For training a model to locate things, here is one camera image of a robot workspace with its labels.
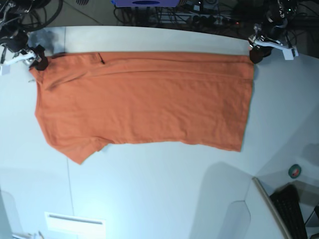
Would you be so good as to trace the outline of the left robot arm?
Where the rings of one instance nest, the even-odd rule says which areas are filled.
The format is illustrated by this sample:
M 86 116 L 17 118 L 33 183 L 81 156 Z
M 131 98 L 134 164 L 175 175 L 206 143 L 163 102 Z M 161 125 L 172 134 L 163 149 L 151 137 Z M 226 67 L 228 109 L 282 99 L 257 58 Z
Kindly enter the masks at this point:
M 254 34 L 249 38 L 250 60 L 258 64 L 271 55 L 273 49 L 282 52 L 285 60 L 294 60 L 299 55 L 289 32 L 304 31 L 305 21 L 297 13 L 297 0 L 267 0 L 261 22 L 254 24 Z

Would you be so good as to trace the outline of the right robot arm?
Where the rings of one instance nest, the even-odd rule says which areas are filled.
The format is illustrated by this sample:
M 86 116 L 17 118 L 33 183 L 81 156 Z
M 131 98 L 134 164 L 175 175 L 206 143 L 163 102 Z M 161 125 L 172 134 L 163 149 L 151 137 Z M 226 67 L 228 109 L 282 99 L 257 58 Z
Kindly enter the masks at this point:
M 43 71 L 48 66 L 45 48 L 41 45 L 31 47 L 29 34 L 51 24 L 60 14 L 63 1 L 57 2 L 57 10 L 51 18 L 40 20 L 37 10 L 43 9 L 49 0 L 2 0 L 0 2 L 0 74 L 9 73 L 10 66 L 23 62 L 29 68 Z

